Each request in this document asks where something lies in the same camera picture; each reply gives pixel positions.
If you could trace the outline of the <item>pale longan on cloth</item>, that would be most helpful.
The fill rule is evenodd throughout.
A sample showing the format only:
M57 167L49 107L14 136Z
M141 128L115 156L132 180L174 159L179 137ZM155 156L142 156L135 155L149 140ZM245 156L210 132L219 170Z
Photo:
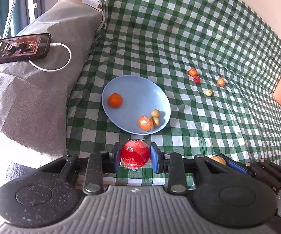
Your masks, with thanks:
M212 90L207 90L207 91L205 92L205 95L208 96L208 97L211 97L211 96L213 95Z

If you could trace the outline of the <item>black smartphone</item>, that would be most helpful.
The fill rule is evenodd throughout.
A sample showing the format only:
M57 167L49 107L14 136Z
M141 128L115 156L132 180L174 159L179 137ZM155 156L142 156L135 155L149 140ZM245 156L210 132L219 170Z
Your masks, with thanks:
M49 33L0 39L0 64L43 59L49 52L51 40Z

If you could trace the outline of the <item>light blue plate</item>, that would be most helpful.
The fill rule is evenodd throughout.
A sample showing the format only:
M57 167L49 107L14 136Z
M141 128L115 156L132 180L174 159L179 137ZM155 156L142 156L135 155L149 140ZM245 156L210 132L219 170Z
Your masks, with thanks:
M112 94L119 94L123 103L118 108L108 104ZM171 106L165 92L150 80L135 76L122 75L109 81L103 89L101 103L106 116L117 127L135 135L151 135L162 130L171 117ZM160 111L160 125L145 131L138 125L142 116L151 117L152 110Z

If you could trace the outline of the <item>tan longan in plate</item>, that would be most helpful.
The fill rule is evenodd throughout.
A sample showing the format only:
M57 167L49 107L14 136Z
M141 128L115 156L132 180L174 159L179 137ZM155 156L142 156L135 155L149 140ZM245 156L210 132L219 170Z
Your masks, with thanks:
M160 116L160 111L158 109L154 109L151 111L151 116L152 117L159 117Z
M158 127L161 124L160 119L158 117L152 117L152 122L154 127Z

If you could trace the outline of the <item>green white checkered cloth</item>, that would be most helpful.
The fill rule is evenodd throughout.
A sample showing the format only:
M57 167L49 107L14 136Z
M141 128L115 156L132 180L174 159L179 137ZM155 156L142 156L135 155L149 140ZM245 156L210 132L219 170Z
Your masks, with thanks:
M69 100L68 153L84 157L132 138L101 104L104 86L130 74L156 83L170 101L170 121L145 142L189 159L223 153L281 165L281 106L272 96L281 40L250 7L241 0L105 0L105 10L107 27Z

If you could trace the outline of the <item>plain orange in plate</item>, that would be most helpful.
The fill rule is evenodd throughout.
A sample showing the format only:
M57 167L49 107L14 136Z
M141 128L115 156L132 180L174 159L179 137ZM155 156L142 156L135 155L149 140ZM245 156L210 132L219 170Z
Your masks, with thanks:
M123 98L118 93L113 93L108 97L108 104L112 108L119 108L123 103Z

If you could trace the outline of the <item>wrapped orange in plate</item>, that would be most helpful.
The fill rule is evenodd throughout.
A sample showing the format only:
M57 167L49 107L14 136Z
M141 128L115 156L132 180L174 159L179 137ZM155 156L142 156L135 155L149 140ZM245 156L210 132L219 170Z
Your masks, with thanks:
M149 132L154 128L153 121L148 116L141 116L138 119L138 126L145 132Z

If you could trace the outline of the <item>tan longan fruit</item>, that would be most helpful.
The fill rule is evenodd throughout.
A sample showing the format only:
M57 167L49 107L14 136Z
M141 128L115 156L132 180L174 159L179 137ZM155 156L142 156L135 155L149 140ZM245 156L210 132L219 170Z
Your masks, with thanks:
M212 160L222 164L222 165L227 165L226 160L224 158L222 158L221 156L213 156L211 157Z

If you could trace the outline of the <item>wrapped orange far right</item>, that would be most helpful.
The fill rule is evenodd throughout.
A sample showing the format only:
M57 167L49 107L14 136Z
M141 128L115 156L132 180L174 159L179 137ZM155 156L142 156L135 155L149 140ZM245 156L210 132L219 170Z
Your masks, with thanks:
M217 79L217 85L220 87L224 87L226 85L226 81L223 78L218 78Z

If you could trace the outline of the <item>upper tan longan in plate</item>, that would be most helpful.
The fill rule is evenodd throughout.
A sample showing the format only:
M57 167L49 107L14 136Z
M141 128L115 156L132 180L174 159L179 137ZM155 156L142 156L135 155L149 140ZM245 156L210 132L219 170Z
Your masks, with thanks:
M160 116L160 111L158 109L154 109L151 111L151 116L152 117L159 117Z

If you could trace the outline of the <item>small orange on cloth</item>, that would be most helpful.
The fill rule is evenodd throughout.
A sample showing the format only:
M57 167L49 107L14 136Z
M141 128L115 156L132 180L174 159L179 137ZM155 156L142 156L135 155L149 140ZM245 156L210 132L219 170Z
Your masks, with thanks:
M195 77L195 76L198 76L198 72L195 68L191 68L189 71L188 71L188 74L191 76L191 77Z

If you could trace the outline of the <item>lower tan longan in plate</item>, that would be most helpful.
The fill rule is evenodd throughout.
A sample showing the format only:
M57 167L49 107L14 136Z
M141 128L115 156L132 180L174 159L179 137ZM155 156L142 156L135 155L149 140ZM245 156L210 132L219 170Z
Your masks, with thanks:
M158 127L161 124L160 119L158 117L152 117L152 122L154 127Z

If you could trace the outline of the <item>small red fruit beside orange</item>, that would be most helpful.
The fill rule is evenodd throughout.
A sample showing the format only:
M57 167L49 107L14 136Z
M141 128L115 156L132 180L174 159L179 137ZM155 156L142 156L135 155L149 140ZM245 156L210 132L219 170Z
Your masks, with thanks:
M196 76L193 77L193 81L194 81L194 83L196 83L196 84L201 83L201 79L200 79L200 77L199 77L198 75L196 75Z

